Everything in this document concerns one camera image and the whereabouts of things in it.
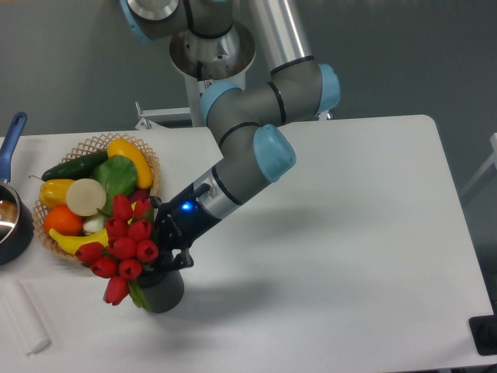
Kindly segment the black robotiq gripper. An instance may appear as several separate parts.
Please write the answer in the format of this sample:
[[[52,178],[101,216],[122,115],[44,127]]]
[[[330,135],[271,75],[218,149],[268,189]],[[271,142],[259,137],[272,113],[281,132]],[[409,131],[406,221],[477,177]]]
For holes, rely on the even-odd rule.
[[[162,203],[160,197],[149,196],[148,200],[157,214],[155,227],[158,229],[160,252],[152,268],[155,272],[171,272],[190,268],[194,260],[188,248],[205,232],[221,220],[210,214],[199,202],[199,197],[208,191],[208,185],[201,183],[195,187],[190,184],[169,202]],[[177,255],[172,250],[180,249]]]

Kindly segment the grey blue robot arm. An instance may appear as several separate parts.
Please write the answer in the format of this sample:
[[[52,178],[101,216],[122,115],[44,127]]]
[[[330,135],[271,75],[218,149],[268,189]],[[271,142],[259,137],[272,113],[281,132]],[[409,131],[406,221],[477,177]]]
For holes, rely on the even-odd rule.
[[[194,81],[189,106],[222,157],[169,202],[154,198],[159,254],[156,272],[193,265],[189,248],[217,223],[296,162],[280,127],[334,108],[340,84],[331,66],[315,61],[294,1],[251,1],[271,79],[246,89],[237,79],[255,57],[253,34],[234,18],[230,1],[122,1],[137,39],[169,37],[175,67]]]

